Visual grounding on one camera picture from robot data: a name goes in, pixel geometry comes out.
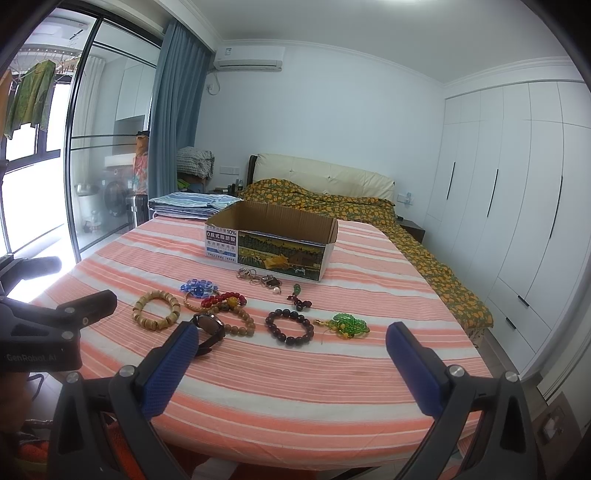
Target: blue gripper pad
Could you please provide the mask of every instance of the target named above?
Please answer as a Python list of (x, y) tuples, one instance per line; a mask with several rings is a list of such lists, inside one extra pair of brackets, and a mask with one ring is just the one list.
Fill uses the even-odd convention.
[(198, 347), (198, 328), (193, 322), (181, 322), (164, 345), (152, 349), (140, 363), (135, 385), (147, 420), (164, 411)]
[(423, 347), (403, 322), (388, 327), (386, 350), (423, 414), (439, 418), (450, 390), (445, 364), (433, 350)]

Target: open cardboard box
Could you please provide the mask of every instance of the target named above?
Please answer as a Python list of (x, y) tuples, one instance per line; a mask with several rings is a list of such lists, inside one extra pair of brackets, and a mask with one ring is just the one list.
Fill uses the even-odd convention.
[(236, 202), (205, 222), (213, 258), (319, 281), (329, 262), (336, 219), (258, 202)]

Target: suitcase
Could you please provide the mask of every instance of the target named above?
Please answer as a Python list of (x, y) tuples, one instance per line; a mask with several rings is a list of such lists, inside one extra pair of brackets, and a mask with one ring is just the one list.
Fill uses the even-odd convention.
[(125, 206), (127, 208), (127, 220), (130, 230), (150, 219), (148, 214), (148, 196), (146, 194), (131, 193), (127, 195)]

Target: green beaded ornament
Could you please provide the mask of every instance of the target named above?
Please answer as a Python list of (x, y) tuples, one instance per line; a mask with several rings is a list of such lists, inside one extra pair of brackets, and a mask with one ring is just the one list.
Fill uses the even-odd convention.
[(328, 327), (332, 332), (336, 332), (337, 335), (349, 339), (355, 335), (361, 333), (369, 333), (368, 324), (363, 320), (356, 319), (349, 313), (338, 313), (333, 317), (332, 320), (321, 322), (320, 320), (314, 320), (317, 325)]

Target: wall outlet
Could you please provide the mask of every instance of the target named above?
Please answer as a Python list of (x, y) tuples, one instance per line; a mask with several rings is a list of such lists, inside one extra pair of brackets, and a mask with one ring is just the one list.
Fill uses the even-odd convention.
[(220, 167), (220, 173), (224, 175), (240, 175), (240, 167)]
[(414, 203), (413, 194), (408, 192), (406, 195), (398, 194), (396, 201), (405, 205), (412, 205)]

